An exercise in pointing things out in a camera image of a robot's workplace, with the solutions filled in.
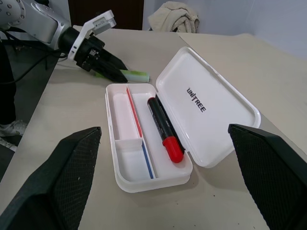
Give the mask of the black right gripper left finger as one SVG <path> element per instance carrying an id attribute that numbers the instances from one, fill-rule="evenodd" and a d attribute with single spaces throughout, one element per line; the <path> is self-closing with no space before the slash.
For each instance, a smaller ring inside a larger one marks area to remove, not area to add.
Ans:
<path id="1" fill-rule="evenodd" d="M 0 230 L 78 230 L 101 136 L 97 126 L 62 139 L 0 215 Z"/>

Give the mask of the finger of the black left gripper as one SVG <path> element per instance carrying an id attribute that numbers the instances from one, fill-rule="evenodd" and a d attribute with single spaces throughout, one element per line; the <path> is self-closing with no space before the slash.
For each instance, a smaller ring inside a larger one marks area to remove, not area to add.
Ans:
<path id="1" fill-rule="evenodd" d="M 92 64 L 92 70 L 94 70 L 99 75 L 111 80 L 112 82 L 116 83 L 128 82 L 123 73 L 110 62 L 96 60 Z"/>
<path id="2" fill-rule="evenodd" d="M 128 70 L 121 59 L 102 49 L 98 51 L 98 69 L 100 70 Z"/>

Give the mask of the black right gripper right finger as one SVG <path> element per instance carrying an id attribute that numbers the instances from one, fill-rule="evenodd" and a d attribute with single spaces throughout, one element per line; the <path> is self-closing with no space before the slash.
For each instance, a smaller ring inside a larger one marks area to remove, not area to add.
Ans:
<path id="1" fill-rule="evenodd" d="M 244 183 L 270 230 L 307 230 L 307 163 L 278 135 L 230 124 Z"/>

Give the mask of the green and white marker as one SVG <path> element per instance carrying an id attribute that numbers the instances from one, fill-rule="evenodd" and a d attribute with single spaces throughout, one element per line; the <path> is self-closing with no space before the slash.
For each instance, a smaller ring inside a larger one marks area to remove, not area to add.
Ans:
<path id="1" fill-rule="evenodd" d="M 146 72 L 141 71 L 134 71 L 134 70 L 120 70 L 123 75 L 126 77 L 128 82 L 140 82 L 140 83 L 147 83 L 149 82 L 149 74 Z M 105 78 L 94 71 L 94 76 L 97 78 Z"/>

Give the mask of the red capped black marker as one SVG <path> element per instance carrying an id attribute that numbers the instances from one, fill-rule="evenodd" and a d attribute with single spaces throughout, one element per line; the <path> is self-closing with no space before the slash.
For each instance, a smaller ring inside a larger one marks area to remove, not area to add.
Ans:
<path id="1" fill-rule="evenodd" d="M 150 97 L 147 100 L 147 105 L 170 160 L 173 163 L 182 162 L 185 149 L 182 146 L 158 95 L 156 94 L 154 97 Z"/>

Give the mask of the white plastic pencil case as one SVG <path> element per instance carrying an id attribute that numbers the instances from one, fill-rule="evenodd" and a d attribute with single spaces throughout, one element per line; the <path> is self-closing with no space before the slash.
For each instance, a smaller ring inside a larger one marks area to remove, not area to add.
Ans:
<path id="1" fill-rule="evenodd" d="M 185 149 L 180 163 L 170 160 L 148 108 L 156 94 Z M 185 184 L 194 165 L 214 167 L 233 151 L 230 124 L 261 123 L 258 109 L 188 47 L 155 85 L 110 84 L 105 100 L 115 179 L 128 193 Z"/>

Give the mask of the white sneaker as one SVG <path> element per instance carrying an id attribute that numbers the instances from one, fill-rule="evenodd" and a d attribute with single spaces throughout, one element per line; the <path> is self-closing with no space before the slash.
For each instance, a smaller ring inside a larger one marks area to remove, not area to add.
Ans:
<path id="1" fill-rule="evenodd" d="M 23 136 L 27 123 L 22 120 L 15 120 L 8 125 L 0 125 L 0 137 Z"/>
<path id="2" fill-rule="evenodd" d="M 9 143 L 7 142 L 5 139 L 1 138 L 0 137 L 0 145 L 12 150 L 13 152 L 16 152 L 17 150 L 17 146 L 12 144 L 12 143 Z"/>

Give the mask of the beige crumpled cloth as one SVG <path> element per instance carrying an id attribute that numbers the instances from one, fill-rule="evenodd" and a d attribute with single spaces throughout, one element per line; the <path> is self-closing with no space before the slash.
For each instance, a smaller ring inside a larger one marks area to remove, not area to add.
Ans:
<path id="1" fill-rule="evenodd" d="M 200 24 L 195 10 L 182 2 L 168 1 L 148 17 L 157 32 L 197 33 Z"/>

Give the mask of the person's black trouser leg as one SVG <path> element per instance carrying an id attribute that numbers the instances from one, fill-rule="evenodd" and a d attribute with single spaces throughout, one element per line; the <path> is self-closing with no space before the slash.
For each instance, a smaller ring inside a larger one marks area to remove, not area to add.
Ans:
<path id="1" fill-rule="evenodd" d="M 0 83 L 14 80 L 5 46 L 0 42 Z M 0 125 L 9 125 L 16 120 L 14 96 L 16 84 L 0 84 Z"/>

